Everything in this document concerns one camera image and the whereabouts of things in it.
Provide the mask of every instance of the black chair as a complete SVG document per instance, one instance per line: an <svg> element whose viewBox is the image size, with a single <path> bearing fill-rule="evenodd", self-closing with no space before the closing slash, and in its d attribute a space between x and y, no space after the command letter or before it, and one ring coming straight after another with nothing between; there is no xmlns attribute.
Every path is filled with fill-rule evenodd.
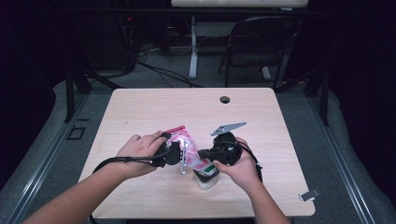
<svg viewBox="0 0 396 224"><path fill-rule="evenodd" d="M298 32L299 22L291 17L250 17L232 29L221 67L226 64L225 87L228 87L231 67L277 66L271 81L276 87L286 42Z"/></svg>

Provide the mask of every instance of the wooden tabletop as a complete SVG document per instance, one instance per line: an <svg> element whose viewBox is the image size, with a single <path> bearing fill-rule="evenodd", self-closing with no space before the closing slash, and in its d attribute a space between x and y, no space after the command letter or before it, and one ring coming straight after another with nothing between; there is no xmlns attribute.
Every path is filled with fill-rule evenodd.
<svg viewBox="0 0 396 224"><path fill-rule="evenodd" d="M173 7L306 7L308 0L172 0Z"/></svg>
<svg viewBox="0 0 396 224"><path fill-rule="evenodd" d="M230 98L224 104L219 99ZM286 216L311 216L315 206L299 200L308 192L304 175L272 89L119 89L115 90L93 141L80 180L103 160L114 157L134 134L185 125L198 148L213 147L220 125L246 122L232 133L247 140L261 163L264 185ZM193 171L180 163L130 179L95 210L97 218L254 217L250 200L230 177L220 174L202 190Z"/></svg>

